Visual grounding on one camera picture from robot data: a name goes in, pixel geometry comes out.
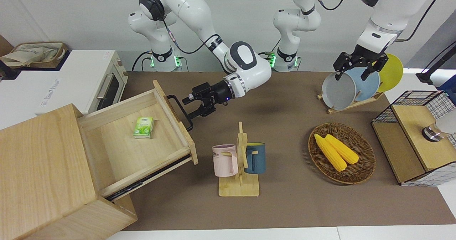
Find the black pole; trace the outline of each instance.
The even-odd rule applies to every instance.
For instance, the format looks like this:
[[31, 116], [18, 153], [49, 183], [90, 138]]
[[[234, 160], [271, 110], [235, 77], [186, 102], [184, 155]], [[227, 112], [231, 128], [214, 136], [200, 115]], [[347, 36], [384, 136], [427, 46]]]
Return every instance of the black pole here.
[[0, 70], [2, 70], [5, 73], [5, 76], [3, 76], [2, 80], [15, 80], [19, 73], [21, 73], [21, 70], [13, 70], [6, 66], [5, 63], [3, 63], [0, 60]]
[[425, 73], [417, 73], [416, 76], [418, 79], [423, 82], [427, 83], [429, 85], [432, 85], [432, 81], [430, 80], [430, 76], [440, 68], [444, 63], [446, 63], [454, 54], [456, 53], [456, 45], [451, 48], [448, 52], [445, 53], [445, 55], [440, 58], [427, 72]]

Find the open drawer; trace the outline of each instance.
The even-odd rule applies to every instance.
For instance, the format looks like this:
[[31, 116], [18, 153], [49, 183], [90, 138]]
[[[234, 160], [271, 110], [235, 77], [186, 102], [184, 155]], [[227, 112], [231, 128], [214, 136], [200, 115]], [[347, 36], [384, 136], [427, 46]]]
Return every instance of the open drawer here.
[[[93, 184], [115, 201], [193, 161], [195, 144], [157, 81], [154, 89], [78, 118]], [[138, 117], [153, 117], [151, 139], [135, 139]]]

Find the oven window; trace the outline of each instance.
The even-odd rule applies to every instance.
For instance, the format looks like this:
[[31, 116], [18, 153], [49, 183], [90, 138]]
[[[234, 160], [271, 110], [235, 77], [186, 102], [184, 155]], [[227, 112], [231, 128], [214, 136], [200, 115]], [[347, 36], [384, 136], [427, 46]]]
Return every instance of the oven window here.
[[108, 87], [108, 92], [106, 93], [106, 97], [104, 99], [100, 100], [100, 103], [98, 104], [98, 107], [97, 107], [97, 111], [101, 110], [103, 108], [106, 108], [109, 105], [112, 105], [114, 103], [114, 99], [115, 99], [115, 96], [116, 96], [118, 90], [119, 90], [119, 81], [117, 80], [116, 77], [113, 77], [113, 80], [111, 81], [111, 84]]

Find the corn cob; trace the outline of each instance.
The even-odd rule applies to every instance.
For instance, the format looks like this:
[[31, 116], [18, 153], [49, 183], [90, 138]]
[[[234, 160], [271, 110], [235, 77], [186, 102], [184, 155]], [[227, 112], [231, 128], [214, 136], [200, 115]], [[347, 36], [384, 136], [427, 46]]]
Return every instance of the corn cob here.
[[340, 156], [349, 164], [355, 164], [359, 160], [358, 154], [353, 152], [348, 146], [342, 143], [334, 136], [327, 134], [325, 140], [340, 154]]
[[334, 169], [336, 169], [338, 172], [345, 170], [345, 168], [347, 168], [347, 164], [342, 159], [342, 157], [337, 153], [337, 151], [319, 134], [315, 134], [314, 136], [316, 144], [321, 149], [321, 151], [323, 151], [323, 154], [332, 164]]

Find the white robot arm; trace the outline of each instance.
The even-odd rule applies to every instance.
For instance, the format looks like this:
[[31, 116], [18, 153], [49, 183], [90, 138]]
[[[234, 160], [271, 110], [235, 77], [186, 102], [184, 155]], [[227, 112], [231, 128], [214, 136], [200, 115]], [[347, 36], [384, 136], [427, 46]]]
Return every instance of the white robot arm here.
[[[215, 33], [211, 11], [204, 0], [140, 0], [140, 7], [153, 21], [163, 21], [170, 12], [176, 14], [197, 34], [229, 74], [213, 86], [204, 83], [195, 87], [193, 93], [183, 100], [184, 104], [193, 100], [203, 102], [200, 109], [191, 116], [205, 117], [215, 111], [216, 103], [222, 104], [229, 99], [243, 97], [249, 90], [259, 87], [271, 77], [269, 62], [258, 56], [248, 43], [236, 42], [230, 48], [223, 43], [222, 38]], [[179, 48], [170, 30], [167, 27], [166, 29]]]
[[[147, 38], [151, 50], [152, 64], [156, 71], [174, 71], [178, 65], [176, 58], [181, 54], [171, 46], [168, 32], [163, 30], [163, 21], [152, 21], [143, 14], [143, 11], [135, 11], [128, 17], [131, 29]], [[166, 24], [176, 23], [176, 16], [170, 14], [166, 17]]]
[[388, 60], [384, 53], [409, 20], [424, 5], [426, 0], [362, 0], [373, 6], [373, 13], [366, 29], [360, 35], [355, 50], [350, 55], [342, 52], [333, 66], [339, 79], [344, 71], [354, 67], [367, 67], [361, 78], [366, 80], [374, 71], [381, 71]]
[[280, 72], [292, 71], [300, 38], [295, 31], [314, 31], [321, 22], [319, 12], [315, 10], [315, 0], [293, 0], [300, 9], [280, 9], [274, 15], [274, 26], [280, 32], [280, 42], [273, 50], [276, 60], [273, 69]]

